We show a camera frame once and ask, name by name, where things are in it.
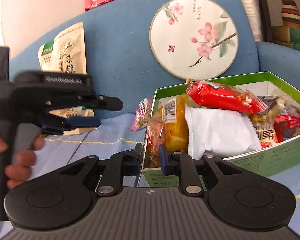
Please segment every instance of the green leaf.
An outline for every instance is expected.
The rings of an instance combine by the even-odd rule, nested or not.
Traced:
[[[171,9],[169,9],[168,7],[164,7],[163,10],[166,12],[166,16],[169,18],[173,17],[173,13],[171,12]]]
[[[230,15],[226,11],[224,11],[220,16],[220,18],[229,18],[229,17]]]
[[[214,27],[218,28],[218,30],[219,30],[219,32],[218,32],[219,38],[216,39],[216,42],[218,42],[223,37],[223,35],[225,35],[227,22],[228,21],[219,22],[214,25]]]
[[[235,43],[232,40],[226,40],[226,44],[228,44],[230,46],[235,46]]]
[[[220,56],[223,57],[228,52],[228,45],[223,41],[220,44]]]

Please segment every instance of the barcode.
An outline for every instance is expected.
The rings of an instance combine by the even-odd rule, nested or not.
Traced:
[[[165,123],[177,122],[176,116],[177,98],[169,100],[162,108],[162,119]]]

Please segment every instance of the green gift box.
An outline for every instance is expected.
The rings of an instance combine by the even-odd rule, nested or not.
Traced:
[[[300,107],[300,91],[270,72],[260,72],[238,76],[210,79],[209,81],[249,89],[256,96],[285,95],[289,103]],[[189,84],[181,84],[157,89],[154,94],[151,116],[170,99],[186,92]],[[147,136],[142,156],[142,177],[150,187],[177,187],[178,177],[164,176],[160,168],[149,168]],[[300,135],[277,145],[225,158],[237,166],[265,177],[285,171],[300,163]]]
[[[272,26],[272,37],[277,41],[300,44],[300,29],[285,26]]]

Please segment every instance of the blue sofa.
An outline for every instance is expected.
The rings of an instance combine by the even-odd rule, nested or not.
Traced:
[[[37,155],[33,177],[55,170],[87,155],[100,159],[143,142],[144,130],[131,132],[133,114],[139,102],[154,95],[155,89],[185,82],[165,71],[155,60],[149,44],[149,29],[157,10],[169,0],[116,0],[85,12],[51,30],[10,62],[10,79],[24,70],[38,70],[39,47],[60,31],[84,23],[86,60],[96,92],[121,98],[121,112],[97,112],[102,125],[87,134],[49,137]],[[237,56],[222,76],[271,71],[300,90],[300,52],[267,42],[255,43],[250,24],[240,0],[213,0],[235,22],[239,37]],[[300,194],[300,165],[277,174],[273,179]],[[125,178],[133,186],[135,178]],[[290,223],[300,234],[300,202]],[[0,222],[0,238],[13,230],[9,222]]]
[[[155,89],[184,82],[165,71],[149,45],[149,29],[157,10],[169,0],[116,0],[87,11],[51,30],[10,62],[10,79],[26,69],[40,69],[39,47],[60,31],[82,21],[86,60],[96,92],[121,98],[122,112],[99,112],[109,118],[133,113]],[[213,0],[232,17],[238,30],[239,48],[222,76],[271,71],[300,90],[300,52],[267,42],[255,42],[240,0]]]

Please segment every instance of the metal screw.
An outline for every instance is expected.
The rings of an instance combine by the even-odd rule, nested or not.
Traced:
[[[102,194],[109,194],[114,191],[114,188],[111,186],[101,186],[99,192]]]
[[[188,186],[186,187],[186,192],[190,194],[197,194],[201,191],[201,188],[198,186]]]

